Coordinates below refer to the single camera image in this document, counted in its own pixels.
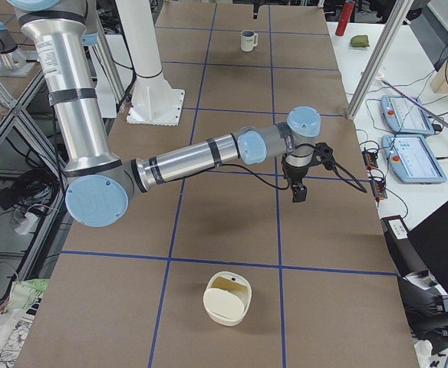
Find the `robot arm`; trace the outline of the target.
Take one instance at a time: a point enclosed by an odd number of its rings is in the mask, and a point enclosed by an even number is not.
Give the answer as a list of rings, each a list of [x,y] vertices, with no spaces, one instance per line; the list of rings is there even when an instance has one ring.
[[[174,127],[180,120],[184,91],[163,76],[150,4],[119,1],[117,10],[132,58],[136,81],[127,122],[108,135],[87,65],[83,43],[94,23],[88,1],[15,1],[22,32],[35,44],[68,152],[69,185],[65,204],[71,216],[89,227],[115,223],[130,200],[154,186],[185,179],[234,159],[258,164],[280,156],[287,187],[295,202],[305,200],[302,179],[313,165],[319,113],[296,107],[284,122],[265,129],[245,127],[192,146],[147,159],[136,146],[161,143],[156,127]]]
[[[261,6],[260,0],[251,0],[252,3],[252,18],[257,19],[259,16],[259,9]]]

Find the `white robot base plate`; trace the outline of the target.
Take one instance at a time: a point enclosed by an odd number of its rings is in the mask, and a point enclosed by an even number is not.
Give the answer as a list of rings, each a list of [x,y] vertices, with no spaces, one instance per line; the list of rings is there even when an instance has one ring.
[[[116,5],[137,76],[127,122],[176,126],[185,91],[173,89],[163,75],[150,2],[120,0]]]

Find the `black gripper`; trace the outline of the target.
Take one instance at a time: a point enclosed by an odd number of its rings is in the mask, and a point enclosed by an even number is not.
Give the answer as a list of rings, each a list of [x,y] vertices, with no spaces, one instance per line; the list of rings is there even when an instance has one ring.
[[[282,172],[292,191],[292,202],[304,202],[307,198],[308,189],[302,180],[308,173],[308,165],[311,163],[312,155],[295,156],[293,154],[282,156]]]

